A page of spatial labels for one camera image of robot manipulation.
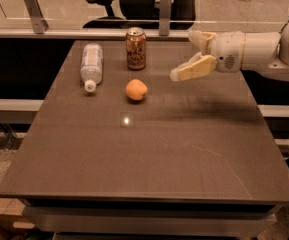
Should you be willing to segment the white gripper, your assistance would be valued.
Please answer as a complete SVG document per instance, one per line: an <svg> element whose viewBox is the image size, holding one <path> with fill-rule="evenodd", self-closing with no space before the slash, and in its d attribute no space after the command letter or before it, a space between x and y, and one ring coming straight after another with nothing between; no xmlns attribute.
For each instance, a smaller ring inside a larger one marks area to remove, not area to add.
<svg viewBox="0 0 289 240"><path fill-rule="evenodd" d="M222 73L235 73L240 70L242 53L246 35L240 31L223 32L216 35L215 32L190 30L189 41L203 54L196 53L187 62L174 68L170 73L170 79L174 82L196 79L210 74L215 69Z"/></svg>

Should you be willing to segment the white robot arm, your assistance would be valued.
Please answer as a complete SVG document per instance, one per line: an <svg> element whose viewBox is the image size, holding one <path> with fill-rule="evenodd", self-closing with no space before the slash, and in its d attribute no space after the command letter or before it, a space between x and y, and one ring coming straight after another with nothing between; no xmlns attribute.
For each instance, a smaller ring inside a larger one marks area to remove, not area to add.
<svg viewBox="0 0 289 240"><path fill-rule="evenodd" d="M198 52L170 73L172 81L204 77L213 71L254 71L263 77L289 82L289 22L281 32L244 33L190 30Z"/></svg>

